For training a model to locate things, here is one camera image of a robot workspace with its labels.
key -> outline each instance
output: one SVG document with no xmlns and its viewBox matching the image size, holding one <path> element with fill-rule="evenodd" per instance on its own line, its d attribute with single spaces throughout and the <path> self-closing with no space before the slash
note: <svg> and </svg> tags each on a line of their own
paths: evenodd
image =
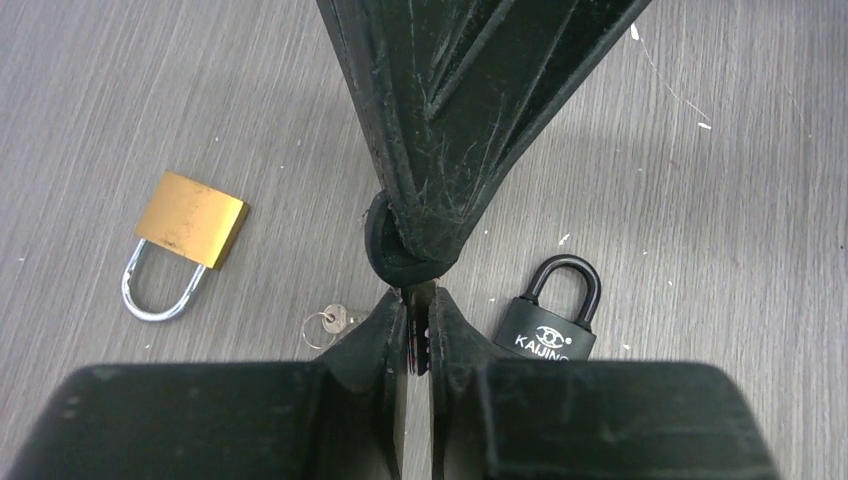
<svg viewBox="0 0 848 480">
<path fill-rule="evenodd" d="M 344 305 L 334 303 L 324 309 L 327 315 L 321 319 L 321 326 L 332 335 L 344 332 L 348 327 L 356 326 L 368 318 L 368 312 L 348 310 Z"/>
</svg>

